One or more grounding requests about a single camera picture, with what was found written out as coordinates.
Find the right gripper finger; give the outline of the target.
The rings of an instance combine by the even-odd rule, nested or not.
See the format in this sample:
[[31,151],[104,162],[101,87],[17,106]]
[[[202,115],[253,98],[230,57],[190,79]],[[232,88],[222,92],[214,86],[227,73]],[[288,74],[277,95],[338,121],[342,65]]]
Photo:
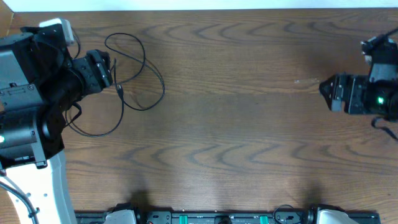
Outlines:
[[319,84],[320,93],[333,93],[339,76],[332,76]]
[[332,102],[333,102],[333,91],[332,90],[322,90],[322,96],[324,97],[328,109],[332,110]]

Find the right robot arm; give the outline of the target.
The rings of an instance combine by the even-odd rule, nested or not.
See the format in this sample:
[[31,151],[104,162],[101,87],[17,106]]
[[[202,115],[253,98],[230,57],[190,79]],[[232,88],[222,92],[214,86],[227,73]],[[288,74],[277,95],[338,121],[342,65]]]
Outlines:
[[397,140],[397,135],[380,120],[397,122],[397,42],[394,30],[361,42],[361,52],[370,65],[367,75],[337,73],[319,84],[330,111],[349,115],[374,115],[371,126]]

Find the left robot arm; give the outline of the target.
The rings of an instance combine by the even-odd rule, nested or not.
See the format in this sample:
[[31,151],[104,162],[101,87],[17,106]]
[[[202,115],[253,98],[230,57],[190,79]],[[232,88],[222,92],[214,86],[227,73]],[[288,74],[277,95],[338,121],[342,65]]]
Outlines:
[[1,187],[21,223],[75,223],[62,131],[65,112],[109,87],[110,58],[73,58],[65,19],[23,27],[1,39]]

